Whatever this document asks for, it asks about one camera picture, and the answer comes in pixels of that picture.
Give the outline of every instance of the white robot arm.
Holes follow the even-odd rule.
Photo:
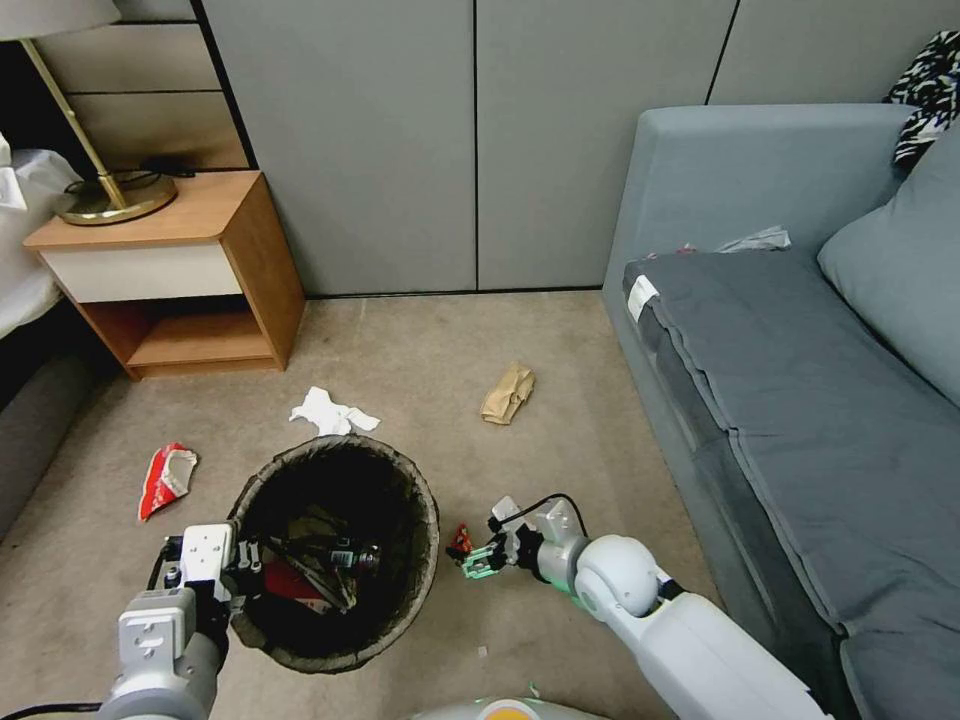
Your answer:
[[[681,720],[832,717],[736,623],[657,567],[640,541],[590,540],[567,496],[526,510],[505,497],[490,525],[493,540],[459,558],[464,574],[482,578],[516,565],[571,595],[623,641]],[[258,548],[237,542],[230,523],[191,526],[182,538],[168,538],[150,581],[162,589],[140,593],[120,617],[121,672],[97,720],[206,720],[227,653],[227,622],[259,587],[260,571]],[[487,710],[503,703],[516,705],[505,700]],[[544,705],[538,716],[588,717],[557,714],[558,707]],[[424,717],[461,717],[457,712]]]
[[[525,567],[572,595],[633,653],[640,671],[681,720],[823,720],[809,688],[706,598],[684,591],[633,538],[589,540],[566,496],[521,511],[493,508],[488,545],[463,561],[486,577]]]

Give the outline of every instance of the brown paper bag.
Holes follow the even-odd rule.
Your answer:
[[[533,392],[536,377],[533,370],[514,361],[510,363],[503,377],[487,393],[480,408],[480,417],[497,425],[509,425],[520,405]]]

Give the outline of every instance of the carpet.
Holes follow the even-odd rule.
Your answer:
[[[511,360],[537,384],[513,425],[480,420]],[[700,547],[593,291],[314,301],[285,373],[131,383],[81,412],[0,546],[0,712],[102,699],[116,621],[166,535],[222,519],[247,478],[312,436],[287,422],[311,385],[380,418],[437,499],[444,542],[489,508],[571,494],[594,535],[633,535],[685,587],[716,599]],[[190,494],[136,520],[147,463],[179,441],[201,457]],[[481,696],[544,699],[611,718],[669,711],[620,642],[569,598],[515,570],[467,582],[445,557],[410,630],[361,670],[305,676],[233,637],[215,720],[400,718]]]

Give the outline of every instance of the small red object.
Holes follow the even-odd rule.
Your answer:
[[[137,508],[140,522],[190,492],[190,475],[198,460],[193,450],[180,443],[168,443],[153,454]]]
[[[457,532],[447,548],[461,557],[466,557],[473,552],[473,543],[470,541],[470,531],[467,530],[466,524],[460,523],[457,526]]]

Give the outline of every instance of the brass lamp base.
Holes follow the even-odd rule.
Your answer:
[[[110,201],[96,180],[74,183],[56,208],[71,225],[113,225],[156,212],[177,196],[177,186],[166,175],[133,170],[113,175],[126,207]]]

